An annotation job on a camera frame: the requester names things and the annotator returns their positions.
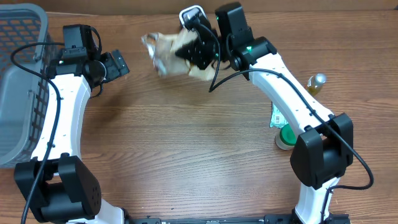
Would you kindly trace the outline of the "clear plastic snack bag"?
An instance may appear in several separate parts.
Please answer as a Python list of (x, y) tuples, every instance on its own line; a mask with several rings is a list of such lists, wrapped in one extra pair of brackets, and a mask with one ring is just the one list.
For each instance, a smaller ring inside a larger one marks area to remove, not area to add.
[(194, 41), (199, 40), (196, 32), (183, 28), (178, 34), (148, 33), (143, 35), (141, 40), (148, 49), (154, 68), (160, 77), (188, 75), (202, 81), (209, 81), (214, 78), (215, 69), (211, 68), (210, 65), (201, 70), (189, 60), (175, 55), (177, 50), (181, 50), (188, 44), (193, 44)]

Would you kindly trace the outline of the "small teal packet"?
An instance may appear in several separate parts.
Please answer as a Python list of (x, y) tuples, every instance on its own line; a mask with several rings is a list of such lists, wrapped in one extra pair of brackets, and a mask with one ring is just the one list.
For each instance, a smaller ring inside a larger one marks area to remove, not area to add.
[(285, 119), (284, 115), (280, 112), (280, 110), (276, 107), (274, 103), (272, 103), (272, 114), (269, 126), (271, 128), (279, 128), (282, 129), (288, 122)]

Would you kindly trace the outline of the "yellow dish soap bottle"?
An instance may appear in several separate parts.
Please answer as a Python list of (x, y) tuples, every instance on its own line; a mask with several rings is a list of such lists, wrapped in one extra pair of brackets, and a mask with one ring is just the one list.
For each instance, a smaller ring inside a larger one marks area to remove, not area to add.
[(314, 76), (311, 76), (308, 80), (306, 90), (312, 96), (315, 96), (321, 91), (326, 81), (327, 81), (326, 75), (323, 73), (318, 73)]

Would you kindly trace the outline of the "green lid glass jar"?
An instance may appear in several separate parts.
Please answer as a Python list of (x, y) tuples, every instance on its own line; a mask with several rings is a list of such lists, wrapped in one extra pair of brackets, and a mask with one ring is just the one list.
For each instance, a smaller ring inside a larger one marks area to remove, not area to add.
[(297, 138), (290, 127), (290, 124), (283, 126), (275, 136), (275, 143), (277, 147), (288, 151), (294, 148)]

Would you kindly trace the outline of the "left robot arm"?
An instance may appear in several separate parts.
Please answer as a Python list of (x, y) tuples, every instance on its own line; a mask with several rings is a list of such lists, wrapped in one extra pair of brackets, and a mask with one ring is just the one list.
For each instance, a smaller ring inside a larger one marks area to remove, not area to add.
[(29, 213), (41, 223), (130, 223), (128, 212), (101, 196), (100, 183), (81, 161), (85, 107), (94, 88), (129, 72), (118, 50), (103, 52), (98, 31), (89, 25), (63, 27), (60, 54), (42, 78), (49, 88), (40, 139), (14, 180)]

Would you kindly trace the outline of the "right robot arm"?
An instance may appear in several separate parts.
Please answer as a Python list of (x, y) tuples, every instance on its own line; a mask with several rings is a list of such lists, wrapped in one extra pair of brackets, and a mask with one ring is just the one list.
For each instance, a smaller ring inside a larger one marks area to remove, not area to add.
[(212, 61), (229, 62), (237, 75), (256, 85), (276, 105), (290, 125), (294, 144), (279, 141), (291, 150), (290, 165), (299, 179), (300, 195), (288, 214), (268, 214), (261, 223), (349, 223), (349, 216), (329, 211), (331, 189), (353, 162), (353, 124), (335, 116), (295, 79), (277, 49), (265, 37), (254, 37), (243, 7), (232, 2), (215, 11), (218, 29), (213, 29), (202, 7), (180, 11), (183, 28), (198, 39), (182, 47), (176, 56), (199, 68)]

